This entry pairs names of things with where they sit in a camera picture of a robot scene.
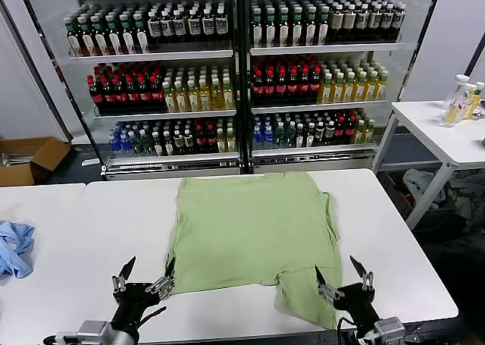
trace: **red-capped bottle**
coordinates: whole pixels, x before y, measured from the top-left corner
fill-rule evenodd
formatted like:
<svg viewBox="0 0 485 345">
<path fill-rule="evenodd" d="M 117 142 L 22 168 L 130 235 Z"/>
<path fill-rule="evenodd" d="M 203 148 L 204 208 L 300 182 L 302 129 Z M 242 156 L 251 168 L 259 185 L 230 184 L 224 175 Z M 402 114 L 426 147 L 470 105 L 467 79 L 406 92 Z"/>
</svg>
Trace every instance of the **red-capped bottle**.
<svg viewBox="0 0 485 345">
<path fill-rule="evenodd" d="M 272 100 L 274 97 L 274 74 L 273 68 L 270 68 L 266 73 L 266 81 L 264 82 L 264 98 Z"/>
<path fill-rule="evenodd" d="M 280 67 L 280 73 L 276 82 L 276 97 L 279 100 L 286 98 L 286 72 L 285 67 Z"/>
<path fill-rule="evenodd" d="M 304 66 L 302 74 L 300 75 L 300 81 L 298 83 L 298 96 L 300 98 L 308 97 L 308 91 L 310 89 L 310 81 L 308 80 L 308 67 Z"/>
<path fill-rule="evenodd" d="M 295 99 L 298 92 L 298 74 L 296 73 L 296 67 L 290 71 L 288 85 L 286 86 L 286 91 L 288 92 L 288 99 Z"/>
<path fill-rule="evenodd" d="M 105 97 L 101 93 L 98 84 L 94 82 L 94 78 L 91 75 L 88 76 L 88 87 L 89 94 L 91 95 L 91 99 L 95 103 L 96 107 L 98 109 L 103 109 Z"/>
<path fill-rule="evenodd" d="M 152 91 L 152 101 L 155 106 L 164 105 L 164 90 L 161 88 L 156 76 L 150 77 L 150 91 Z"/>
<path fill-rule="evenodd" d="M 263 78 L 261 77 L 261 71 L 256 71 L 256 78 L 253 87 L 255 93 L 255 101 L 261 101 L 264 95 Z"/>
</svg>

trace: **light blue cloth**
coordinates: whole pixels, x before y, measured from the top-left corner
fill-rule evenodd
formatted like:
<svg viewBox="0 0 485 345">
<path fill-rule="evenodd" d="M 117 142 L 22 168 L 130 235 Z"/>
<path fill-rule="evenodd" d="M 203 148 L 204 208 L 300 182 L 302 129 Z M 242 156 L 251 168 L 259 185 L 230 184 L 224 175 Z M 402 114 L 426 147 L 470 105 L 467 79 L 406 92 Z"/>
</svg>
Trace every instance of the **light blue cloth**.
<svg viewBox="0 0 485 345">
<path fill-rule="evenodd" d="M 23 278 L 32 272 L 32 268 L 19 255 L 32 251 L 35 228 L 10 221 L 0 222 L 0 274 L 13 273 L 16 278 Z"/>
</svg>

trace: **yellow juice bottle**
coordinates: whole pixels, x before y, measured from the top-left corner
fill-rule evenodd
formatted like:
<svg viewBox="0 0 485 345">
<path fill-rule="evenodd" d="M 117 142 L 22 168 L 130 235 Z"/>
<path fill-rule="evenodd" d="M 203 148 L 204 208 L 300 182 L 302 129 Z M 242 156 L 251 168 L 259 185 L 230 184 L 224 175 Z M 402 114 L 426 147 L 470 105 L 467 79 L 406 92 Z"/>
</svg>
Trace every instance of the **yellow juice bottle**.
<svg viewBox="0 0 485 345">
<path fill-rule="evenodd" d="M 377 71 L 371 71 L 369 81 L 365 83 L 364 93 L 362 94 L 362 100 L 372 101 L 374 100 L 374 94 L 377 83 Z"/>
<path fill-rule="evenodd" d="M 386 89 L 387 89 L 387 77 L 389 76 L 389 71 L 384 70 L 380 73 L 380 80 L 377 82 L 376 90 L 374 93 L 374 100 L 385 100 L 386 99 Z"/>
<path fill-rule="evenodd" d="M 473 111 L 477 108 L 478 104 L 480 103 L 480 94 L 485 87 L 485 83 L 477 82 L 477 89 L 475 90 L 473 97 L 471 98 L 471 105 L 468 107 L 468 110 L 465 112 L 465 116 L 463 117 L 464 120 L 471 119 L 473 117 Z"/>
<path fill-rule="evenodd" d="M 332 86 L 332 74 L 327 72 L 324 75 L 324 82 L 320 86 L 320 91 L 318 92 L 318 103 L 328 104 L 330 103 L 330 89 Z"/>
<path fill-rule="evenodd" d="M 343 84 L 342 102 L 351 102 L 352 93 L 354 91 L 355 74 L 353 72 L 347 73 L 347 80 Z"/>
<path fill-rule="evenodd" d="M 364 95 L 365 88 L 365 78 L 367 73 L 361 72 L 358 74 L 357 83 L 354 85 L 354 91 L 352 92 L 352 97 L 350 98 L 354 102 L 362 101 L 362 96 Z"/>
<path fill-rule="evenodd" d="M 342 99 L 343 73 L 337 72 L 335 84 L 330 88 L 330 102 L 338 103 Z"/>
</svg>

